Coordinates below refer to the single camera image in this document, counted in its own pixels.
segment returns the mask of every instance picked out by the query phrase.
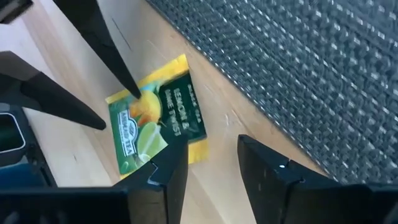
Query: tea bag packet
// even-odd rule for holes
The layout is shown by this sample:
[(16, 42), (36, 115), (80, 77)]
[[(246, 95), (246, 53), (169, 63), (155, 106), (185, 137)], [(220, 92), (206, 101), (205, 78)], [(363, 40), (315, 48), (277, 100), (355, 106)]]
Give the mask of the tea bag packet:
[(127, 90), (106, 99), (121, 178), (138, 170), (181, 134), (189, 139), (189, 163), (205, 159), (205, 124), (186, 56), (154, 71), (138, 86), (140, 99)]

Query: wooden table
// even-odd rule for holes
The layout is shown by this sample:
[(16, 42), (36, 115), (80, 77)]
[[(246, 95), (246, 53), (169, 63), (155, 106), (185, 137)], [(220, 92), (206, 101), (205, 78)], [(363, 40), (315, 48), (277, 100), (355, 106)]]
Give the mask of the wooden table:
[[(45, 72), (92, 107), (110, 127), (104, 99), (122, 90), (121, 84), (51, 0), (34, 2), (12, 25), (0, 25), (0, 50), (11, 50)], [(182, 53), (188, 57), (210, 158), (190, 166), (182, 223), (255, 223), (239, 173), (238, 134), (248, 134), (320, 172), (146, 2), (99, 3), (136, 80)], [(119, 180), (110, 128), (97, 131), (36, 111), (26, 113), (59, 186), (110, 186)]]

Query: gray woven rug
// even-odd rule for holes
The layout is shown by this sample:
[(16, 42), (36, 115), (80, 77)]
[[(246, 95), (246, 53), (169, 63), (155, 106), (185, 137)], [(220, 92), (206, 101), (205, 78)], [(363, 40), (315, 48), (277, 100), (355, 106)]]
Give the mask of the gray woven rug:
[(148, 0), (341, 183), (398, 183), (395, 0)]

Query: black plastic object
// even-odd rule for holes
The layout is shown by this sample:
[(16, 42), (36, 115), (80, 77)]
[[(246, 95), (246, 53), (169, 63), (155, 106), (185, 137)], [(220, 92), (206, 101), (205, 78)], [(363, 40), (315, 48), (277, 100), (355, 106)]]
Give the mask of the black plastic object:
[(16, 54), (0, 52), (0, 103), (19, 105), (103, 130), (90, 107)]
[(396, 185), (340, 185), (245, 135), (238, 157), (257, 224), (398, 222)]
[(31, 0), (0, 0), (0, 24), (9, 24), (31, 5)]
[(22, 108), (0, 106), (0, 117), (2, 114), (7, 118), (0, 118), (0, 148), (5, 146), (0, 152), (0, 189), (32, 185), (56, 187)]
[(54, 0), (95, 53), (136, 98), (141, 92), (123, 62), (96, 0)]
[(0, 190), (0, 223), (178, 224), (187, 175), (179, 136), (113, 187)]

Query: ahmad tea logo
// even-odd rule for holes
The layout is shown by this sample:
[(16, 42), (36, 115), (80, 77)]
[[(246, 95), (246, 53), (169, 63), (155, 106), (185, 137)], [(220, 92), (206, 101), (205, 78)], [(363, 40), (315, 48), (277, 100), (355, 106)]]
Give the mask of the ahmad tea logo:
[(120, 112), (118, 121), (124, 156), (137, 154), (137, 149), (134, 145), (138, 135), (137, 122), (130, 118), (129, 110)]

